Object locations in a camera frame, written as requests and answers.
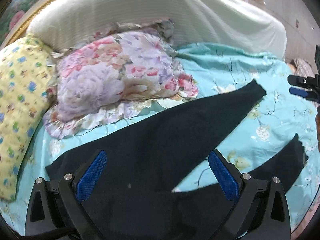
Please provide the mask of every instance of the pillow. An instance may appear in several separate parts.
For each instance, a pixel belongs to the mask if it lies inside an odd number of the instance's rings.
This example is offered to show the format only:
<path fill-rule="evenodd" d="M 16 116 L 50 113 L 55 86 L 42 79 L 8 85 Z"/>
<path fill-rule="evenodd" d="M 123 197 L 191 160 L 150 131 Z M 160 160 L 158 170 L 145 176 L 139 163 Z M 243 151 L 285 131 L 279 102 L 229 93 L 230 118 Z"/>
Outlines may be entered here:
<path fill-rule="evenodd" d="M 43 113 L 51 70 L 43 43 L 28 34 L 0 51 L 0 198 L 14 200 L 17 175 Z"/>
<path fill-rule="evenodd" d="M 119 100 L 175 95 L 181 64 L 159 36 L 114 34 L 82 47 L 58 65 L 58 119 L 69 121 Z"/>
<path fill-rule="evenodd" d="M 149 33 L 155 36 L 160 36 L 161 39 L 170 45 L 173 45 L 173 30 L 174 24 L 171 19 L 160 19 L 151 23 L 111 23 L 106 24 L 100 30 L 96 30 L 92 35 L 84 37 L 79 43 L 73 45 L 68 51 L 80 49 L 85 45 L 110 36 L 115 33 L 124 33 L 128 31 L 140 31 Z"/>

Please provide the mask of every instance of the metal screw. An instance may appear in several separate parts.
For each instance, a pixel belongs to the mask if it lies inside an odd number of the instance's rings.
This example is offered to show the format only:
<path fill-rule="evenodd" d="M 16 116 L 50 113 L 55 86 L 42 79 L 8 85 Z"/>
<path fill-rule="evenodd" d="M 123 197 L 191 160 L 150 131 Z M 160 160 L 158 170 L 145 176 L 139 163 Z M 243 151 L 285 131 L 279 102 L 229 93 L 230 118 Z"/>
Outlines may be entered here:
<path fill-rule="evenodd" d="M 279 179 L 278 177 L 274 177 L 274 178 L 273 178 L 273 181 L 274 181 L 275 183 L 279 183 L 279 182 L 280 182 L 280 179 Z"/>
<path fill-rule="evenodd" d="M 243 177 L 244 179 L 251 179 L 251 175 L 250 175 L 249 173 L 244 173 L 244 174 L 242 174 L 242 177 Z"/>
<path fill-rule="evenodd" d="M 42 178 L 36 179 L 36 184 L 40 184 L 42 182 Z"/>
<path fill-rule="evenodd" d="M 64 175 L 64 179 L 65 180 L 69 180 L 72 178 L 72 174 L 71 173 L 67 173 L 66 175 Z"/>

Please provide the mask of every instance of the floral wall painting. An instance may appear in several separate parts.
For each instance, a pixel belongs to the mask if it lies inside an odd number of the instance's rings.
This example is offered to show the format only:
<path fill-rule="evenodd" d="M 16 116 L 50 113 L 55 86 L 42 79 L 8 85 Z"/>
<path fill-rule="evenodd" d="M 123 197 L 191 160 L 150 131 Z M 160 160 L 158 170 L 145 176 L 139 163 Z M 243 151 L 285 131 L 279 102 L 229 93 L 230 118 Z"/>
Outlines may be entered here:
<path fill-rule="evenodd" d="M 12 0 L 0 18 L 0 45 L 34 3 L 39 0 Z"/>

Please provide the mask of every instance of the bed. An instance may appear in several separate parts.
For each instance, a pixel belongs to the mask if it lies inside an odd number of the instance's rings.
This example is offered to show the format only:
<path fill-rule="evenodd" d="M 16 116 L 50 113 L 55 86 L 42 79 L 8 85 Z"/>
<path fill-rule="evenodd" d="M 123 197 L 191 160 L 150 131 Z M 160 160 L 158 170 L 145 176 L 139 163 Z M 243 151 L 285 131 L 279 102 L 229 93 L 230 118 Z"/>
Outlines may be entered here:
<path fill-rule="evenodd" d="M 318 205 L 320 156 L 314 124 L 316 109 L 289 94 L 286 77 L 291 70 L 282 61 L 285 28 L 266 12 L 241 0 L 48 0 L 29 15 L 20 22 L 21 28 L 28 27 L 27 33 L 33 33 L 57 52 L 63 52 L 107 22 L 172 19 L 177 58 L 185 72 L 196 80 L 199 98 L 233 91 L 253 78 L 267 91 L 266 98 L 218 150 L 241 172 L 249 172 L 274 156 L 298 133 L 309 160 L 286 194 L 292 233 Z M 3 46 L 21 28 L 14 29 Z M 52 138 L 41 122 L 24 159 L 16 200 L 0 202 L 0 212 L 8 225 L 24 235 L 32 185 L 38 177 L 49 179 L 44 168 L 64 152 L 163 110 L 153 103 L 137 117 L 63 139 Z M 190 191 L 216 182 L 204 161 L 173 191 Z"/>

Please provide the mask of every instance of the blue gripper pad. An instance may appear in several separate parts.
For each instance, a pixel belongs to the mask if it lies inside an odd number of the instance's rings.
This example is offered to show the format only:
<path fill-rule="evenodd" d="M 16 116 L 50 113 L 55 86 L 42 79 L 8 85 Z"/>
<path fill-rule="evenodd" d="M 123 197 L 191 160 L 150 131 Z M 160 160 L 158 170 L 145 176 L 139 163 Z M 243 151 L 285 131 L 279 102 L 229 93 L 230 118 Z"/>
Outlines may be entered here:
<path fill-rule="evenodd" d="M 214 151 L 209 153 L 208 162 L 227 200 L 237 202 L 240 197 L 238 183 Z"/>
<path fill-rule="evenodd" d="M 289 93 L 292 95 L 300 96 L 302 98 L 306 98 L 308 96 L 308 92 L 298 88 L 289 88 Z"/>
<path fill-rule="evenodd" d="M 101 151 L 77 184 L 76 199 L 79 203 L 89 198 L 106 165 L 107 154 Z"/>

